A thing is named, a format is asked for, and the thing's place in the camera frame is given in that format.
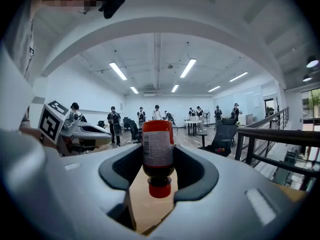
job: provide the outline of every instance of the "ceiling light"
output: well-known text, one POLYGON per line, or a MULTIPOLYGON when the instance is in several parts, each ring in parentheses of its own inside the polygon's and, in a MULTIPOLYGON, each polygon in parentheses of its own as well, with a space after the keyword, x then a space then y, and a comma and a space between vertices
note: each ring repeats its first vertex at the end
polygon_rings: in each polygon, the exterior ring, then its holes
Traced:
POLYGON ((244 72, 244 73, 242 73, 241 75, 236 76, 235 78, 231 79, 229 82, 232 82, 232 81, 234 81, 234 80, 237 80, 238 78, 243 77, 243 76, 246 75, 246 74, 248 74, 248 72, 244 72))
POLYGON ((214 91, 214 90, 216 90, 216 89, 218 89, 218 88, 220 88, 220 87, 221 87, 221 86, 214 87, 213 89, 209 90, 208 93, 210 93, 210 92, 212 92, 212 91, 214 91))
POLYGON ((176 91, 176 89, 178 88, 178 86, 179 86, 179 85, 178 85, 178 84, 176 84, 176 85, 173 87, 173 89, 172 89, 172 91, 171 91, 171 92, 172 92, 172 93, 174 93, 174 92, 176 91))
POLYGON ((312 79, 312 77, 310 77, 308 74, 306 74, 306 75, 304 76, 304 78, 303 78, 302 81, 308 82, 308 81, 310 81, 311 79, 312 79))
POLYGON ((125 77, 125 75, 121 72, 120 68, 118 68, 117 64, 112 62, 109 64, 111 68, 113 68, 113 70, 119 75, 119 77, 121 77, 122 80, 127 80, 127 78, 125 77))
POLYGON ((136 88, 134 88, 134 87, 130 87, 131 88, 131 90, 135 93, 135 94, 138 94, 139 92, 136 90, 136 88))
POLYGON ((319 63, 319 60, 317 60, 315 56, 309 56, 309 58, 306 60, 306 67, 312 68, 318 63, 319 63))
POLYGON ((180 75, 180 78, 184 78, 187 74, 188 74, 188 72, 189 72, 189 70, 192 68, 192 66, 196 63, 196 59, 190 59, 190 61, 189 61, 189 63, 188 63, 188 65, 186 65, 186 67, 185 67, 185 69, 184 69, 184 71, 182 72, 182 74, 180 75))

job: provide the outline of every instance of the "white shirt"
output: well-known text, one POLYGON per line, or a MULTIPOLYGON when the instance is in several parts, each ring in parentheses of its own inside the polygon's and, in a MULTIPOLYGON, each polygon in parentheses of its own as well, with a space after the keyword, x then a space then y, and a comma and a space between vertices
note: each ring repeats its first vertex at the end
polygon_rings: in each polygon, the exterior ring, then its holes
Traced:
POLYGON ((158 111, 155 111, 155 110, 154 110, 154 111, 152 112, 152 117, 155 118, 155 120, 161 120, 161 119, 162 119, 159 110, 158 110, 158 111))

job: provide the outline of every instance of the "floor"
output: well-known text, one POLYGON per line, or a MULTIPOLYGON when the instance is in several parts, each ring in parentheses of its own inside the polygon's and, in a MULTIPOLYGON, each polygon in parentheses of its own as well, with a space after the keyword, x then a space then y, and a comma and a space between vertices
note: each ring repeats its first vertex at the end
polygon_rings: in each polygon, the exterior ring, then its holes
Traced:
MULTIPOLYGON (((205 136, 205 145, 210 145, 215 137, 216 131, 214 125, 204 127, 204 133, 208 134, 205 136)), ((187 128, 173 129, 174 143, 177 145, 186 145, 194 148, 202 147, 202 137, 188 135, 187 128)), ((131 141, 130 130, 124 130, 120 137, 121 146, 130 145, 131 141)), ((108 144, 96 148, 93 152, 100 152, 110 149, 116 149, 117 145, 108 144)), ((236 153, 236 147, 232 148, 232 153, 229 158, 234 159, 236 153)), ((141 168, 138 172, 135 180, 129 188, 132 211, 136 222, 136 231, 140 234, 148 235, 148 232, 159 224, 165 216, 167 216, 174 208, 173 199, 174 194, 178 191, 178 177, 176 171, 170 176, 171 181, 171 193, 168 197, 157 199, 149 194, 148 176, 144 173, 141 168)))

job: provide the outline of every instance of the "white ceiling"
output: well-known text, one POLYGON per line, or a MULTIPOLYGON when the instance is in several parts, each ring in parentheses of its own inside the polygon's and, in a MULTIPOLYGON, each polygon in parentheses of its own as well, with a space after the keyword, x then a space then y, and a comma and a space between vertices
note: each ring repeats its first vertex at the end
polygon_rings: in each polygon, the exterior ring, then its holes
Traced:
MULTIPOLYGON (((226 17, 245 21, 265 41, 289 86, 293 83, 290 80, 292 72, 307 72, 305 64, 309 55, 320 56, 309 26, 290 0, 208 1, 224 12, 226 17)), ((34 29, 48 43, 53 44, 80 17, 85 15, 44 8, 36 15, 34 29)), ((243 71, 248 71, 249 76, 262 70, 248 57, 222 44, 170 33, 119 38, 93 47, 82 55, 92 65, 91 68, 88 67, 90 71, 109 68, 109 62, 115 61, 119 66, 127 66, 121 70, 137 89, 160 89, 163 92, 170 92, 173 85, 179 84, 181 86, 177 92, 203 94, 217 85, 222 86, 222 83, 228 87, 228 80, 243 71), (189 58, 196 58, 197 63, 185 79, 180 79, 189 58), (173 69, 168 69, 168 64, 172 64, 173 69), (157 78, 152 72, 158 70, 157 78)), ((125 86, 119 81, 113 70, 105 71, 101 77, 107 83, 120 87, 124 94, 131 91, 128 84, 125 86)))

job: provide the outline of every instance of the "bottle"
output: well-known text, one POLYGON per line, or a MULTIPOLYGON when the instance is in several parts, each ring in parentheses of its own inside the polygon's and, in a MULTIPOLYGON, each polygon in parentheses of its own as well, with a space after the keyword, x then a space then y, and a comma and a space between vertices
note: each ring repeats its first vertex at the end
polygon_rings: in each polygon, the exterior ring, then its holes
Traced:
POLYGON ((149 193, 154 198, 165 198, 171 192, 174 168, 174 134, 172 123, 153 120, 143 124, 143 171, 149 176, 149 193))

